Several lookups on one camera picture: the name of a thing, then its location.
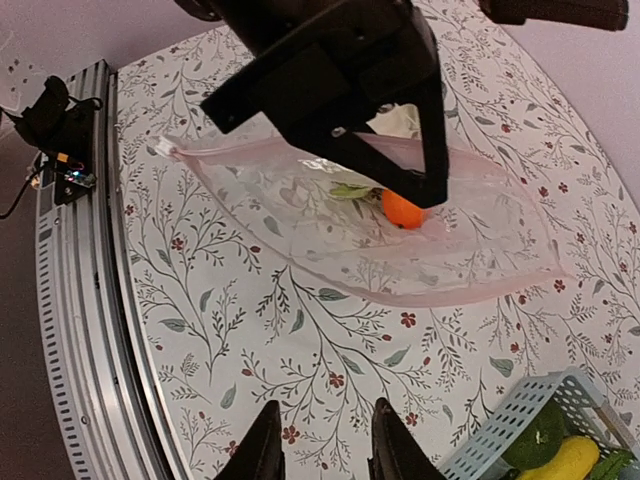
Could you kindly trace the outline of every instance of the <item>floral tablecloth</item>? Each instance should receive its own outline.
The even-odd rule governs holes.
[[[129,65],[118,93],[123,215],[149,360],[195,479],[215,477],[269,399],[281,404],[290,478],[367,478],[383,395],[442,463],[518,379],[572,364],[640,436],[636,207],[500,27],[468,0],[418,3],[439,38],[449,125],[530,189],[573,278],[411,311],[328,289],[228,225],[183,165],[148,147],[153,135],[213,128],[199,102],[251,58],[235,36],[221,27]]]

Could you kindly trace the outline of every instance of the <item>orange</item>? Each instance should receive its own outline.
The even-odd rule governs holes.
[[[420,228],[427,219],[427,211],[416,207],[391,190],[382,192],[382,209],[391,223],[400,228]]]

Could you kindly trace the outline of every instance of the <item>light blue basket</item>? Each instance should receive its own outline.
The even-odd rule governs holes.
[[[603,457],[623,448],[640,459],[638,442],[607,399],[580,369],[571,367],[546,377],[520,380],[493,416],[440,469],[444,476],[448,480],[500,478],[508,469],[501,455],[551,399],[562,407],[568,433],[591,437]],[[611,437],[618,445],[608,440]],[[640,462],[625,469],[620,479],[640,480]]]

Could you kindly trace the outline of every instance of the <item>dark floor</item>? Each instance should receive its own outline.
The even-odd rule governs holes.
[[[0,142],[0,211],[13,201],[33,152]],[[0,222],[0,479],[73,479],[54,413],[40,342],[35,284],[36,195]]]

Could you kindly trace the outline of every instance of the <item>screw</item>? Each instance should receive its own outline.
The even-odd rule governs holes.
[[[331,130],[331,136],[333,138],[341,137],[345,133],[347,133],[347,130],[345,128],[343,128],[343,127],[338,127],[338,128],[334,128],[333,130]]]
[[[395,105],[392,103],[385,103],[378,108],[378,113],[389,113],[391,110],[395,108]]]

